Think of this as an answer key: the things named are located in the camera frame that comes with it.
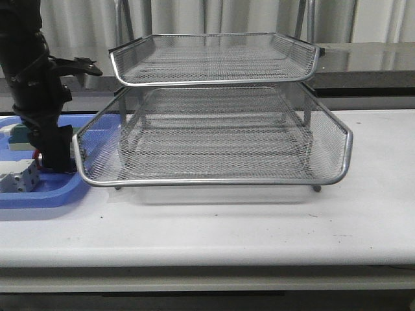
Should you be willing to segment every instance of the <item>blue plastic tray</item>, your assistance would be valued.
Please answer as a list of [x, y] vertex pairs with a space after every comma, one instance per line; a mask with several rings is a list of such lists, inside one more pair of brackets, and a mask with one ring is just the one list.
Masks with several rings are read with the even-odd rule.
[[[61, 115], [59, 126], [71, 124], [83, 126], [94, 115]], [[7, 117], [0, 120], [0, 128], [20, 123], [19, 117]], [[33, 151], [10, 151], [8, 137], [0, 133], [0, 161], [19, 161], [31, 159]], [[40, 172], [40, 182], [32, 192], [0, 193], [0, 209], [57, 207], [64, 203], [78, 200], [89, 186], [83, 182], [78, 173], [58, 174]]]

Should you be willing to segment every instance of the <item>wire mesh desk organizer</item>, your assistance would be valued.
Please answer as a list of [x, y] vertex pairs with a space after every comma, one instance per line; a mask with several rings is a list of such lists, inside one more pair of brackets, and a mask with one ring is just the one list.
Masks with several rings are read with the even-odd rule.
[[74, 136], [91, 185], [320, 185], [352, 133], [299, 81], [318, 47], [275, 33], [151, 35], [116, 48], [126, 86]]

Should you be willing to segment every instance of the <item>upper mesh tray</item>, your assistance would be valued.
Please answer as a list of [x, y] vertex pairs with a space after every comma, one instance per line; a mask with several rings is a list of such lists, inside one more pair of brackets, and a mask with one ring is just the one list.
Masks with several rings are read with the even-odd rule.
[[110, 51], [126, 86], [305, 80], [318, 47], [276, 34], [151, 35]]

